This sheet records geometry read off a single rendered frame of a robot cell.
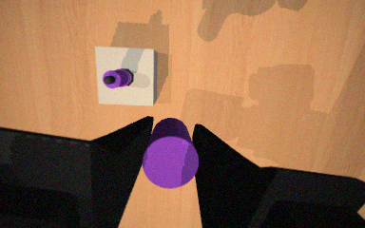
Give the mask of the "cream white block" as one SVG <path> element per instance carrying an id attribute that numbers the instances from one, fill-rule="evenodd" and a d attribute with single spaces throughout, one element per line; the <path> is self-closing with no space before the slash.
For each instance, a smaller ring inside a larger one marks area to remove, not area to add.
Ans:
<path id="1" fill-rule="evenodd" d="M 157 101 L 158 52 L 154 48 L 95 47 L 99 103 L 102 105 L 147 105 Z M 131 82 L 123 87 L 104 85 L 108 70 L 124 69 Z"/>

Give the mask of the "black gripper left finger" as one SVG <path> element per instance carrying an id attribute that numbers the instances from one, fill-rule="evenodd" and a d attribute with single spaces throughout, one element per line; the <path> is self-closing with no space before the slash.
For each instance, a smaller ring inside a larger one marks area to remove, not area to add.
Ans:
<path id="1" fill-rule="evenodd" d="M 80 228 L 118 228 L 154 117 L 87 141 L 0 127 L 0 183 L 67 192 Z"/>

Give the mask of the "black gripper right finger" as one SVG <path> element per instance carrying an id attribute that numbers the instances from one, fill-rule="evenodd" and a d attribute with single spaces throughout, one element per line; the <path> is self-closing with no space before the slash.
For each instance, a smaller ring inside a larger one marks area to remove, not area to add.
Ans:
<path id="1" fill-rule="evenodd" d="M 284 167 L 258 167 L 202 124 L 192 143 L 202 228 L 260 228 L 279 200 L 353 207 L 365 204 L 365 182 Z"/>

